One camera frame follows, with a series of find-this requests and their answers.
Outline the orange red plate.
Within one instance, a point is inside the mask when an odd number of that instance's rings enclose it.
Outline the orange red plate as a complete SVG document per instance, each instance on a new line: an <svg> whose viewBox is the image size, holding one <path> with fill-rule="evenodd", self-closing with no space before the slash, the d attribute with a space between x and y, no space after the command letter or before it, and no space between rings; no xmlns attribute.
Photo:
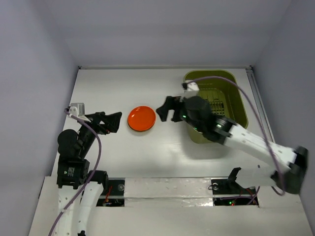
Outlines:
<svg viewBox="0 0 315 236"><path fill-rule="evenodd" d="M127 122L156 122L155 111L148 106L138 106L128 115Z"/></svg>

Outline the black teal plate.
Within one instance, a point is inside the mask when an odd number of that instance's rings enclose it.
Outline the black teal plate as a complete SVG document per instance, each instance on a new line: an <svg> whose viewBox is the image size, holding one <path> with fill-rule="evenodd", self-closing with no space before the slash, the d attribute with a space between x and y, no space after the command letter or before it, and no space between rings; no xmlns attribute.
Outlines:
<svg viewBox="0 0 315 236"><path fill-rule="evenodd" d="M155 122L145 122L145 123L128 122L129 128L135 132L149 131L154 125L155 125Z"/></svg>

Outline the beige patterned plate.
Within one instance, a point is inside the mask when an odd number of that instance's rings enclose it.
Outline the beige patterned plate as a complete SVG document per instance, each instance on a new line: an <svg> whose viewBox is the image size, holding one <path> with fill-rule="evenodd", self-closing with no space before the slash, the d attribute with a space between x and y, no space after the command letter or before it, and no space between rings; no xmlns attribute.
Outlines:
<svg viewBox="0 0 315 236"><path fill-rule="evenodd" d="M130 130L130 133L132 133L134 135L146 135L146 134L150 134L151 132L152 132L151 129L145 130L145 131Z"/></svg>

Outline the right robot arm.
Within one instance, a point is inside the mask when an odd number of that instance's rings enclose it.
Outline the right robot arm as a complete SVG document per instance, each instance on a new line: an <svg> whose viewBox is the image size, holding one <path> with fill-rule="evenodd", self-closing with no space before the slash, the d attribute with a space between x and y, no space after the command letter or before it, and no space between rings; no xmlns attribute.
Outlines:
<svg viewBox="0 0 315 236"><path fill-rule="evenodd" d="M267 168L234 168L225 186L237 193L251 186L278 187L289 194L300 194L308 167L308 150L283 147L249 132L234 120L212 112L210 103L199 96L181 98L168 96L157 108L160 120L167 120L174 111L173 122L184 121L207 140L238 149L268 165Z"/></svg>

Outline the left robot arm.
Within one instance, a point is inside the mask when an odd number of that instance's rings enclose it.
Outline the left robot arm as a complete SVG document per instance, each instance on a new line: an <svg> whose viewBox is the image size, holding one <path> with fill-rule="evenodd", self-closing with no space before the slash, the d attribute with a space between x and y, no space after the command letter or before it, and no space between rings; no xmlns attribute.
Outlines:
<svg viewBox="0 0 315 236"><path fill-rule="evenodd" d="M97 170L102 152L100 135L117 133L122 113L85 115L74 106L64 112L81 127L79 131L64 130L58 136L59 213L48 234L85 236L91 213L109 188L107 172Z"/></svg>

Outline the olive green dish rack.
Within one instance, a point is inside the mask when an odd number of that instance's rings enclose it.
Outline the olive green dish rack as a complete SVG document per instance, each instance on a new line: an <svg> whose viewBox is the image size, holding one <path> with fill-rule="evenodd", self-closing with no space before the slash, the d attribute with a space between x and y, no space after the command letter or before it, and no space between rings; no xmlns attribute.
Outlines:
<svg viewBox="0 0 315 236"><path fill-rule="evenodd" d="M235 77L224 70L195 70L184 76L184 81L201 77L219 76L236 83ZM239 90L231 83L221 79L205 79L197 82L199 86L198 96L207 100L214 114L222 115L235 120L246 128L248 118Z"/></svg>

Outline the foil covered base bar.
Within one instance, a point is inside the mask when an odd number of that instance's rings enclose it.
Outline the foil covered base bar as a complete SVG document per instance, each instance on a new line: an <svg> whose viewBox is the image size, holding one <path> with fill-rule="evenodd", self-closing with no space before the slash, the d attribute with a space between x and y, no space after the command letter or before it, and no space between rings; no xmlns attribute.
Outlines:
<svg viewBox="0 0 315 236"><path fill-rule="evenodd" d="M210 178L126 178L125 207L212 207Z"/></svg>

